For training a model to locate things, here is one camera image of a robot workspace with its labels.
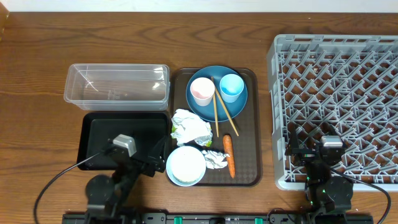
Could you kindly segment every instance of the carrot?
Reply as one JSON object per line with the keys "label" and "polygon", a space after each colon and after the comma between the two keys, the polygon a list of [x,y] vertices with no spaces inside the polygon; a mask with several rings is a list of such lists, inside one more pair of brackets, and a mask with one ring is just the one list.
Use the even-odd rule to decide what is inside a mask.
{"label": "carrot", "polygon": [[228,162],[229,174],[231,174],[232,178],[235,178],[235,161],[234,161],[234,152],[232,148],[232,139],[229,135],[224,135],[223,137],[224,144],[224,152],[229,154],[229,157],[226,158]]}

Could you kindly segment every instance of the chopstick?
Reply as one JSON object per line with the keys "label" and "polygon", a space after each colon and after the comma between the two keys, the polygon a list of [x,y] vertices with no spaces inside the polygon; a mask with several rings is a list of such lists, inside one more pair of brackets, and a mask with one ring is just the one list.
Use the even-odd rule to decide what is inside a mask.
{"label": "chopstick", "polygon": [[221,102],[221,105],[222,105],[223,108],[224,108],[224,111],[225,111],[225,113],[226,113],[226,116],[228,117],[229,122],[230,122],[231,125],[232,125],[232,128],[234,128],[234,131],[235,131],[236,135],[239,136],[238,131],[237,131],[236,128],[235,128],[234,122],[232,121],[232,118],[231,118],[231,116],[229,115],[228,110],[226,109],[226,107],[225,107],[225,105],[224,105],[224,101],[223,101],[222,97],[220,96],[220,94],[218,93],[217,87],[216,87],[216,94],[217,94],[218,99],[219,99],[220,102]]}
{"label": "chopstick", "polygon": [[213,94],[213,105],[214,105],[214,117],[216,119],[216,130],[217,130],[217,137],[218,137],[218,115],[217,115],[217,104],[216,104],[216,95]]}

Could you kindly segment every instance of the crumpled paper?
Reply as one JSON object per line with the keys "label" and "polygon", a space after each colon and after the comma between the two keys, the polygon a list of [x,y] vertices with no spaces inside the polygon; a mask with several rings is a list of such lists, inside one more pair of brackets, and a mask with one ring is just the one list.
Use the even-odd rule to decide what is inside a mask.
{"label": "crumpled paper", "polygon": [[173,129],[171,137],[177,139],[177,145],[195,140],[200,146],[211,146],[211,126],[204,122],[198,115],[187,110],[178,109],[172,118]]}
{"label": "crumpled paper", "polygon": [[206,150],[203,150],[201,153],[205,156],[206,167],[209,169],[221,169],[228,165],[227,161],[223,161],[225,158],[229,157],[228,154]]}

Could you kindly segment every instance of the wooden table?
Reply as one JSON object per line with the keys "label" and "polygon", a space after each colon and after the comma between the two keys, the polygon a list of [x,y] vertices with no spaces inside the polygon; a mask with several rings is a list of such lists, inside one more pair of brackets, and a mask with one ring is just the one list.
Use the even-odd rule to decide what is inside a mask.
{"label": "wooden table", "polygon": [[[259,85],[260,183],[181,188],[156,174],[139,179],[129,203],[170,213],[303,210],[303,192],[282,191],[274,183],[266,53],[277,34],[398,35],[398,15],[12,12],[0,42],[0,223],[32,223],[43,186],[76,162],[87,111],[63,100],[73,63],[164,63],[172,71],[214,64],[250,68]],[[84,212],[85,185],[99,173],[110,174],[75,169],[56,181],[40,203],[40,221],[60,223],[65,212]],[[385,223],[398,218],[398,193],[391,197]],[[352,204],[351,213],[370,213],[376,222],[386,198],[356,192]]]}

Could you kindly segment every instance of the dish rack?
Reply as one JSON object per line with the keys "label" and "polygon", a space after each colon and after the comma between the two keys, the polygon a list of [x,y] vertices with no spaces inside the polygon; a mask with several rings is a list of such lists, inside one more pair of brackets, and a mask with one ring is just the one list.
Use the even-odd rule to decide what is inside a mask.
{"label": "dish rack", "polygon": [[398,36],[278,35],[267,64],[278,188],[303,190],[307,177],[284,155],[289,130],[308,144],[329,122],[348,145],[333,168],[398,190]]}

